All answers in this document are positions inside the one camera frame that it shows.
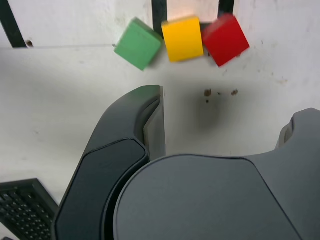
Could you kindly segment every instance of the black stripe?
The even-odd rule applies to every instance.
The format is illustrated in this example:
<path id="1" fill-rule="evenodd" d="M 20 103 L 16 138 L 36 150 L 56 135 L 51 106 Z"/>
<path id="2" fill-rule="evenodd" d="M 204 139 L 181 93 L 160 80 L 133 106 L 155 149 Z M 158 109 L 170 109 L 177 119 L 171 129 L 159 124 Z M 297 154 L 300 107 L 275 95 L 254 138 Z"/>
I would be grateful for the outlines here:
<path id="1" fill-rule="evenodd" d="M 164 37 L 162 32 L 162 22 L 167 21 L 167 19 L 167 0 L 152 0 L 153 30 L 161 37 Z"/>
<path id="2" fill-rule="evenodd" d="M 235 0 L 220 0 L 218 16 L 222 14 L 232 14 L 234 12 Z"/>
<path id="3" fill-rule="evenodd" d="M 8 0 L 0 0 L 0 22 L 13 48 L 26 48 Z"/>

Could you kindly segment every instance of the black keyboard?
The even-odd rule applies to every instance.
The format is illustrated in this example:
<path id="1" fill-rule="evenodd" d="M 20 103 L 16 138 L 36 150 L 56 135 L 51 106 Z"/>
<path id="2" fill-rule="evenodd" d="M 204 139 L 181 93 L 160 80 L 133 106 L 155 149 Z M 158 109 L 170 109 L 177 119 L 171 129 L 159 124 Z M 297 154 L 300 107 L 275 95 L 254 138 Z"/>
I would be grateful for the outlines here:
<path id="1" fill-rule="evenodd" d="M 50 240 L 57 210 L 38 179 L 0 183 L 0 222 L 20 240 Z"/>

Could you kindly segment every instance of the white table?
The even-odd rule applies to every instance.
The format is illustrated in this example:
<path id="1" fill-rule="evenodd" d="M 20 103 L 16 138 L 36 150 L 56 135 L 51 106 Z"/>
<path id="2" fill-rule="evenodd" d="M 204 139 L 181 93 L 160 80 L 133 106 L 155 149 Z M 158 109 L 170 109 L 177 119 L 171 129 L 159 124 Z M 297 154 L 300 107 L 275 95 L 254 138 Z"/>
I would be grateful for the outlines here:
<path id="1" fill-rule="evenodd" d="M 10 4 L 20 24 L 17 2 L 23 1 Z M 29 2 L 25 7 L 41 1 Z M 142 72 L 113 52 L 117 33 L 102 40 L 109 32 L 86 38 L 73 32 L 55 47 L 42 39 L 45 34 L 39 41 L 35 34 L 35 48 L 10 49 L 0 29 L 0 182 L 38 178 L 59 203 L 103 112 L 143 85 L 164 87 L 168 155 L 274 149 L 295 112 L 320 109 L 319 7 L 317 0 L 237 0 L 234 14 L 251 48 L 222 68 L 208 57 L 170 63 L 163 50 Z M 102 15 L 88 16 L 88 24 L 105 21 Z M 20 30 L 28 39 L 28 29 Z M 212 89 L 209 103 L 205 89 Z M 238 94 L 231 96 L 235 89 Z M 16 239 L 0 227 L 4 236 Z"/>

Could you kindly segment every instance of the green block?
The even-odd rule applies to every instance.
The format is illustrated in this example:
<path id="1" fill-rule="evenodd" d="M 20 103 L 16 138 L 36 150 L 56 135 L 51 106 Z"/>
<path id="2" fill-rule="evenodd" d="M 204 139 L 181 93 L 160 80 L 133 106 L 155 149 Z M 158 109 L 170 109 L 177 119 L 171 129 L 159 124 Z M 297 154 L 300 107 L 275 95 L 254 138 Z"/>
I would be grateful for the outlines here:
<path id="1" fill-rule="evenodd" d="M 162 45 L 163 39 L 138 18 L 134 18 L 114 52 L 140 70 L 144 70 Z"/>

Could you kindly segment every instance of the keyboard key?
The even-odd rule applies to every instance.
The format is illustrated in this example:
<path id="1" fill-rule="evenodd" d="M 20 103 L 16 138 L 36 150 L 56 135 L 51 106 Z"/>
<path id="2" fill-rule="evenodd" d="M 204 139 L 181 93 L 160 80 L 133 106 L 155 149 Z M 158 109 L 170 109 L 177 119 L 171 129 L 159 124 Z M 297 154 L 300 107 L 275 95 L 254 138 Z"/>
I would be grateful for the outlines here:
<path id="1" fill-rule="evenodd" d="M 2 197 L 3 197 L 6 201 L 12 201 L 12 198 L 11 198 L 7 193 L 2 194 Z"/>

